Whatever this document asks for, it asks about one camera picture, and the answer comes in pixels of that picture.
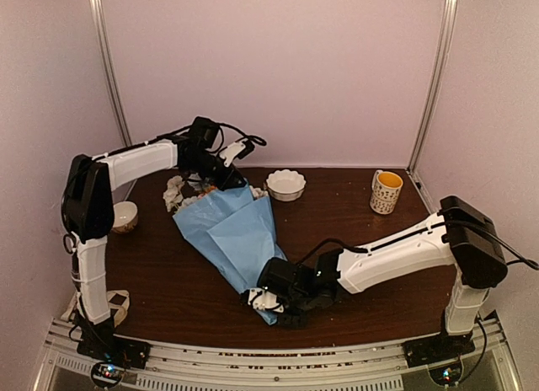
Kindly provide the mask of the white flower stem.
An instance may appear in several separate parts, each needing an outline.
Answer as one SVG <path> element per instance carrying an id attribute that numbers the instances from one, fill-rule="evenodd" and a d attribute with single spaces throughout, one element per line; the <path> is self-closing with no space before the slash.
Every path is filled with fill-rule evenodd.
<path id="1" fill-rule="evenodd" d="M 177 212 L 184 202 L 182 189 L 184 188 L 184 179 L 176 175 L 167 182 L 167 188 L 163 192 L 163 201 L 167 212 Z"/>

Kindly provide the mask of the blue hydrangea flower bunch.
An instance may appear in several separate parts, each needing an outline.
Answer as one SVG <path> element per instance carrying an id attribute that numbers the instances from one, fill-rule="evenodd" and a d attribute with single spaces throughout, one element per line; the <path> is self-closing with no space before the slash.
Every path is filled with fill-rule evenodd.
<path id="1" fill-rule="evenodd" d="M 214 185 L 209 185 L 207 183 L 202 183 L 202 184 L 193 183 L 191 186 L 194 188 L 195 194 L 191 197 L 185 197 L 177 206 L 179 210 L 187 206 L 190 206 L 191 204 L 195 203 L 200 198 L 206 196 L 208 193 L 211 193 L 213 190 L 216 189 Z M 258 200 L 262 197 L 269 196 L 269 192 L 267 190 L 263 190 L 259 187 L 253 187 L 250 185 L 249 189 L 255 200 Z"/>

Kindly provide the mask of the blue wrapping paper sheet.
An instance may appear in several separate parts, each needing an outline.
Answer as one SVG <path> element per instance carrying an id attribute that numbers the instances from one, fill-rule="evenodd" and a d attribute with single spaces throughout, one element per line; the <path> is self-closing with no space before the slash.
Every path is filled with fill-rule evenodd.
<path id="1" fill-rule="evenodd" d="M 239 294 L 262 288 L 258 280 L 268 261 L 287 260 L 277 244 L 270 198 L 255 200 L 249 186 L 213 190 L 173 216 L 183 238 Z M 256 311 L 266 324 L 277 322 L 277 313 Z"/>

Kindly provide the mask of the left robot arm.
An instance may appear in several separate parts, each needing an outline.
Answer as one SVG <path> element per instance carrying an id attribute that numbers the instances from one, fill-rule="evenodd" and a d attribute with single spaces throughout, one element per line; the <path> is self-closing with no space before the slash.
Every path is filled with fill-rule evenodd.
<path id="1" fill-rule="evenodd" d="M 77 351 L 111 362 L 131 348 L 115 336 L 107 300 L 105 250 L 115 220 L 113 192 L 134 180 L 162 170 L 198 174 L 219 190 L 238 188 L 246 181 L 235 159 L 250 154 L 265 140 L 238 132 L 229 145 L 214 144 L 228 125 L 197 116 L 193 122 L 152 140 L 97 156 L 77 155 L 71 163 L 61 198 L 64 248 L 72 257 L 76 288 L 76 325 L 82 331 Z"/>

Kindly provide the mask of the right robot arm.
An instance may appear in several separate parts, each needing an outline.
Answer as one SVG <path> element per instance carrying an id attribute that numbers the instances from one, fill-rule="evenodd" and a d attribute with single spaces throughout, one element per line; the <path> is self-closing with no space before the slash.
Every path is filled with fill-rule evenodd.
<path id="1" fill-rule="evenodd" d="M 411 228 L 361 246 L 334 239 L 336 249 L 314 248 L 314 266 L 277 257 L 262 269 L 256 287 L 243 295 L 255 310 L 276 313 L 281 325 L 300 328 L 307 312 L 336 303 L 385 281 L 443 265 L 456 268 L 450 301 L 437 335 L 404 343 L 409 367 L 457 358 L 474 351 L 472 330 L 489 293 L 508 274 L 510 252 L 515 263 L 536 270 L 501 239 L 494 222 L 455 195 L 440 202 L 440 210 Z"/>

